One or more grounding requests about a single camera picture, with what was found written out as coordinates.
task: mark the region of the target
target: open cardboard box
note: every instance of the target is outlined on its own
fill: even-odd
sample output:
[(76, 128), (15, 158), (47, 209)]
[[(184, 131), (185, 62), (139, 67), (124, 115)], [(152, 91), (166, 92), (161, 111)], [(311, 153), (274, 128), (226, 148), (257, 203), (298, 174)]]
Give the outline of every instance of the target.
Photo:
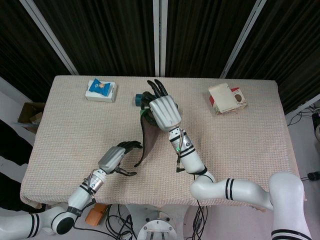
[(35, 122), (37, 122), (37, 116), (41, 116), (39, 113), (43, 113), (45, 109), (46, 103), (44, 102), (25, 102), (20, 116), (18, 118), (18, 123), (21, 124), (27, 124), (30, 126), (24, 126), (25, 129), (28, 131), (36, 134), (38, 130), (39, 124), (33, 124), (30, 118), (34, 119)]

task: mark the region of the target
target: floor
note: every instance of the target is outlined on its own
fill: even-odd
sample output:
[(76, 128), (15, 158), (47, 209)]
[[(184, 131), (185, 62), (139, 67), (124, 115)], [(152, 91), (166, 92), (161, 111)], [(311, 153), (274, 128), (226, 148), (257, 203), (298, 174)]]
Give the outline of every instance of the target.
[[(13, 122), (18, 118), (22, 105), (8, 98), (0, 92), (0, 118), (9, 123), (20, 136), (33, 144), (35, 135), (27, 130), (16, 126)], [(320, 171), (320, 142), (314, 136), (312, 120), (304, 116), (297, 124), (289, 126), (289, 132), (295, 152), (301, 177), (309, 172)], [(17, 166), (0, 157), (0, 171), (9, 177), (21, 182), (27, 165)], [(320, 239), (320, 181), (304, 181), (304, 189), (307, 201), (304, 204), (305, 217), (308, 223), (312, 238)], [(184, 236), (192, 235), (192, 222), (196, 212), (195, 207), (190, 207), (184, 218)], [(25, 212), (14, 212), (0, 208), (0, 216), (22, 215)], [(203, 240), (264, 240), (270, 239), (273, 215), (272, 212), (261, 212), (250, 207), (235, 206), (213, 206), (209, 207), (208, 221)], [(84, 217), (77, 222), (78, 227), (88, 228), (84, 223)], [(95, 229), (105, 231), (103, 225)], [(72, 229), (65, 235), (48, 235), (42, 231), (33, 238), (34, 240), (102, 240), (106, 236), (91, 231)]]

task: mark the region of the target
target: robotic hand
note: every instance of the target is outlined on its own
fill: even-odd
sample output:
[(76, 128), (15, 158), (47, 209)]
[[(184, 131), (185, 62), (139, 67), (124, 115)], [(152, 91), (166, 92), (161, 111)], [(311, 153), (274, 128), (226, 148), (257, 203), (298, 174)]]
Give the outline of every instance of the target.
[(107, 175), (114, 172), (125, 176), (134, 176), (136, 172), (127, 172), (119, 165), (125, 154), (132, 149), (141, 149), (138, 141), (121, 142), (111, 147), (98, 162), (99, 168), (93, 170), (88, 178), (68, 199), (68, 208), (56, 206), (47, 211), (12, 217), (0, 216), (0, 239), (19, 240), (36, 236), (42, 228), (51, 228), (56, 234), (66, 234), (73, 227), (75, 219), (82, 215), (83, 209), (94, 204), (94, 195), (106, 181)]
[(160, 81), (155, 82), (158, 87), (151, 81), (148, 84), (156, 98), (144, 100), (144, 104), (150, 107), (159, 128), (169, 132), (169, 141), (178, 156), (177, 172), (184, 170), (180, 168), (181, 161), (188, 174), (197, 176), (190, 186), (192, 196), (197, 200), (227, 199), (261, 206), (273, 211), (272, 240), (311, 240), (301, 180), (292, 173), (277, 172), (269, 179), (269, 192), (248, 180), (228, 178), (216, 182), (186, 131), (179, 127), (182, 119), (173, 98)]

